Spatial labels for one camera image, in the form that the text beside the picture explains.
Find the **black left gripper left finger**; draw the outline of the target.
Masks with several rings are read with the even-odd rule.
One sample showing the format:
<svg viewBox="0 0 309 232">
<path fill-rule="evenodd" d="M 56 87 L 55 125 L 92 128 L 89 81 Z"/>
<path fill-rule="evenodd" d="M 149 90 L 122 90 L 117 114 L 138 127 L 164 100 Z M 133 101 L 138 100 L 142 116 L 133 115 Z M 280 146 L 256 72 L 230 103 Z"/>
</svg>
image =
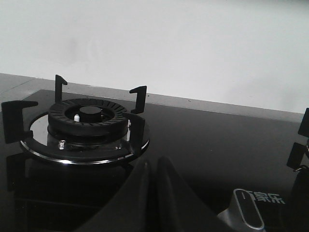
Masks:
<svg viewBox="0 0 309 232">
<path fill-rule="evenodd" d="M 78 232 L 144 232 L 151 166 L 138 161 L 131 174 L 112 197 Z"/>
</svg>

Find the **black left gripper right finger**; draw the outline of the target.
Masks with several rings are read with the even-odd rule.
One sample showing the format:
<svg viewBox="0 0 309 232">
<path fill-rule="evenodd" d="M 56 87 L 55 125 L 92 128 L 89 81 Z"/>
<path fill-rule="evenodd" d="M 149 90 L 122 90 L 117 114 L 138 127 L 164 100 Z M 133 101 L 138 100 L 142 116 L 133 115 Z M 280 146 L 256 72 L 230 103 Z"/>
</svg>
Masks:
<svg viewBox="0 0 309 232">
<path fill-rule="evenodd" d="M 157 196 L 163 232 L 230 232 L 175 170 L 170 159 L 157 164 Z"/>
</svg>

